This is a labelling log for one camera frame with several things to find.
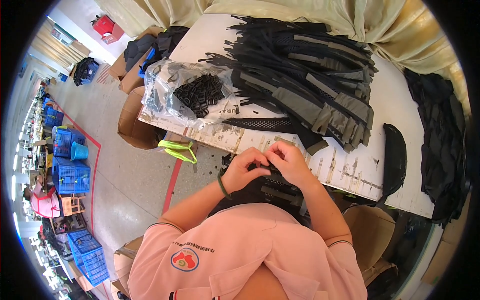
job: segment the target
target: worn table surface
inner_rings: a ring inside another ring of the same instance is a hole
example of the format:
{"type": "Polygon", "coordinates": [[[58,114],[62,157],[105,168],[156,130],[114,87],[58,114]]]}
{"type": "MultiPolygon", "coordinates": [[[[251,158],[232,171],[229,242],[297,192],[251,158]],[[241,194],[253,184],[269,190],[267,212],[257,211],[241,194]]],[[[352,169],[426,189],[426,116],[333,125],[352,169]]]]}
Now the worn table surface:
{"type": "MultiPolygon", "coordinates": [[[[170,58],[182,62],[197,62],[206,58],[206,52],[225,54],[224,40],[235,41],[235,32],[228,26],[239,21],[226,14],[204,14],[180,41],[170,58]]],[[[385,134],[384,123],[396,126],[407,144],[407,174],[404,185],[387,198],[386,204],[432,217],[434,204],[420,190],[421,145],[423,126],[403,74],[395,66],[375,55],[379,70],[371,83],[370,105],[374,110],[372,136],[369,146],[360,145],[350,154],[332,139],[329,146],[311,156],[306,153],[295,134],[263,132],[227,124],[214,124],[201,130],[185,128],[173,117],[157,116],[143,107],[139,120],[154,126],[183,134],[199,142],[239,154],[249,147],[260,151],[278,140],[294,143],[304,153],[312,173],[323,184],[377,201],[382,196],[385,134]]],[[[281,117],[257,105],[241,107],[237,118],[281,117]]]]}

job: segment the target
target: red box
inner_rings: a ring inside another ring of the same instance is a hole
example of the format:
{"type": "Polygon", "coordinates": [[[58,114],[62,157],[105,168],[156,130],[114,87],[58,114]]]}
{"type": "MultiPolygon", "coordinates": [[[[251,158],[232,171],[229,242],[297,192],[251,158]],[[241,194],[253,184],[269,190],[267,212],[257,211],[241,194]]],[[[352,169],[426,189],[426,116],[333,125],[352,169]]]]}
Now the red box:
{"type": "Polygon", "coordinates": [[[103,36],[105,33],[113,32],[113,21],[108,16],[103,16],[93,25],[93,29],[103,36]]]}
{"type": "Polygon", "coordinates": [[[115,23],[113,25],[112,34],[109,35],[109,36],[104,36],[102,38],[102,41],[107,45],[111,44],[113,42],[118,41],[121,38],[121,36],[123,35],[123,33],[124,33],[123,29],[121,29],[120,26],[118,26],[117,23],[115,23]]]}

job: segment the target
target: hand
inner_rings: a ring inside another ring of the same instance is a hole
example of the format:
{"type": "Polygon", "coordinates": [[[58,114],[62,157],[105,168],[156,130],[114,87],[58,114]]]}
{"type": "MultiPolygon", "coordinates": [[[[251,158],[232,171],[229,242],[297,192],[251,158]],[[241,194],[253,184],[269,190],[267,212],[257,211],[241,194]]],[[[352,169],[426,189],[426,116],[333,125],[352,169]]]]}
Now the hand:
{"type": "Polygon", "coordinates": [[[270,175],[270,170],[260,168],[260,164],[268,166],[267,158],[256,148],[248,148],[242,154],[233,158],[230,166],[222,176],[222,184],[227,193],[239,191],[247,186],[250,181],[263,175],[270,175]],[[257,167],[248,171],[250,164],[257,167]]]}
{"type": "Polygon", "coordinates": [[[300,189],[318,182],[297,147],[278,141],[271,145],[264,155],[282,173],[286,181],[300,189]]]}

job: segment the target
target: person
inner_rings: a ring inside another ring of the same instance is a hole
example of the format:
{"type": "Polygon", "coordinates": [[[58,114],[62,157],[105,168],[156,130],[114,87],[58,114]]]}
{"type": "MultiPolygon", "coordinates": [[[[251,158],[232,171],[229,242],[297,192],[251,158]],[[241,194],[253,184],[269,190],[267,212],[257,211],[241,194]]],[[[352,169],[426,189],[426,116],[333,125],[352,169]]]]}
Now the person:
{"type": "Polygon", "coordinates": [[[234,157],[220,180],[169,209],[145,232],[128,281],[134,300],[367,299],[352,235],[300,150],[276,142],[234,157]],[[257,168],[248,171],[250,164],[257,168]],[[312,229],[268,204],[206,216],[225,194],[273,164],[303,193],[312,229]]]}
{"type": "Polygon", "coordinates": [[[42,191],[43,176],[37,176],[37,182],[33,191],[24,188],[24,198],[30,202],[30,205],[38,215],[53,218],[60,216],[60,204],[55,187],[52,187],[47,194],[42,191]]]}

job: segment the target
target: tiled floor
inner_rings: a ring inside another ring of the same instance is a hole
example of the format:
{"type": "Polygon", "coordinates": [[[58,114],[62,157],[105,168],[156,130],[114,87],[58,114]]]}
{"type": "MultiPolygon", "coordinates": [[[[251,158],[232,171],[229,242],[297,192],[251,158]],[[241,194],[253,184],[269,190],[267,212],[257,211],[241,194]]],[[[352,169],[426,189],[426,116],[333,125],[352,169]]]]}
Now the tiled floor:
{"type": "MultiPolygon", "coordinates": [[[[143,235],[158,218],[176,159],[166,153],[134,148],[117,134],[120,111],[127,95],[118,89],[118,81],[110,76],[100,82],[94,79],[91,84],[77,87],[69,78],[66,83],[59,81],[51,85],[49,93],[72,121],[96,141],[87,141],[92,172],[97,156],[98,162],[93,198],[87,195],[84,215],[90,230],[103,246],[113,281],[117,278],[113,252],[143,235]]],[[[200,146],[196,173],[192,164],[183,162],[170,206],[214,181],[225,154],[200,146]]],[[[107,281],[96,287],[94,293],[100,299],[112,300],[107,281]]]]}

